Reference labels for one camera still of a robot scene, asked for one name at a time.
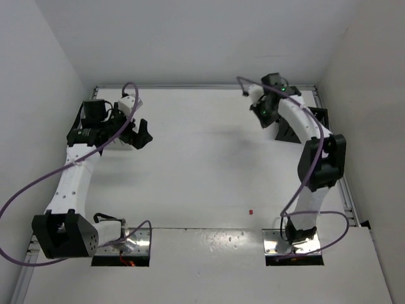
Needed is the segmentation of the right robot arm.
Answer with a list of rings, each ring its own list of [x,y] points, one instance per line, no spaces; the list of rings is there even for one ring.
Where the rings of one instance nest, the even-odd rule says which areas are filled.
[[[288,202],[296,207],[292,213],[287,207],[281,211],[281,218],[287,220],[282,223],[281,235],[289,244],[312,239],[323,200],[344,174],[346,139],[323,126],[305,105],[299,89],[279,73],[265,75],[246,94],[262,128],[285,121],[303,145],[297,167],[301,185]]]

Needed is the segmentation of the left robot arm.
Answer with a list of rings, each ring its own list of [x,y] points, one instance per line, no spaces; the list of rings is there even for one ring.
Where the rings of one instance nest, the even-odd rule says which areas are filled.
[[[85,217],[89,184],[105,145],[114,142],[142,149],[152,141],[147,121],[134,112],[141,99],[125,95],[107,109],[108,101],[84,101],[66,137],[66,165],[44,214],[34,216],[32,229],[48,259],[93,257],[98,248],[125,248],[130,232],[125,219],[102,213]]]

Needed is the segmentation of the white two-compartment container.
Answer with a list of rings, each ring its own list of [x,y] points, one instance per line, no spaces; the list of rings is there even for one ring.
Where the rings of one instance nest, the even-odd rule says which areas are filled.
[[[122,142],[121,140],[113,141],[108,145],[108,149],[130,151],[133,150],[133,146]]]

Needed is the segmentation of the black container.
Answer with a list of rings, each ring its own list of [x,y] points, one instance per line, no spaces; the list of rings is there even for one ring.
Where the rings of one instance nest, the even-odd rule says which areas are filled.
[[[332,132],[329,130],[328,111],[323,108],[307,107],[313,116],[321,123],[325,138]],[[281,104],[278,109],[280,121],[276,140],[290,143],[305,144],[312,137],[320,138],[320,128],[314,118],[298,106]]]

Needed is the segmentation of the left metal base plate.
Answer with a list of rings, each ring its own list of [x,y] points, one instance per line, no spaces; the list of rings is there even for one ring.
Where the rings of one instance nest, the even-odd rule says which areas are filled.
[[[130,236],[122,244],[100,247],[96,256],[119,256],[120,253],[126,257],[148,257],[149,244],[151,239],[150,230],[141,228]]]

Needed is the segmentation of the metal base plate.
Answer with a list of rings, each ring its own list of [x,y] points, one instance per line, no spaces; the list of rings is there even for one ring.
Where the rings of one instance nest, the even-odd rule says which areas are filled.
[[[321,255],[320,240],[317,233],[312,239],[306,238],[304,241],[292,244],[282,239],[279,230],[262,230],[262,233],[266,256]]]
[[[149,244],[151,239],[150,230],[141,228],[130,236],[122,244],[100,247],[96,256],[119,256],[120,253],[126,257],[148,257]]]

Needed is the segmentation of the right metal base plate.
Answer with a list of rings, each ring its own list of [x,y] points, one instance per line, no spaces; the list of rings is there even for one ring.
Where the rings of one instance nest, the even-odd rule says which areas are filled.
[[[320,240],[317,233],[312,239],[306,238],[304,241],[292,244],[282,239],[279,230],[262,230],[262,233],[266,256],[321,255]]]

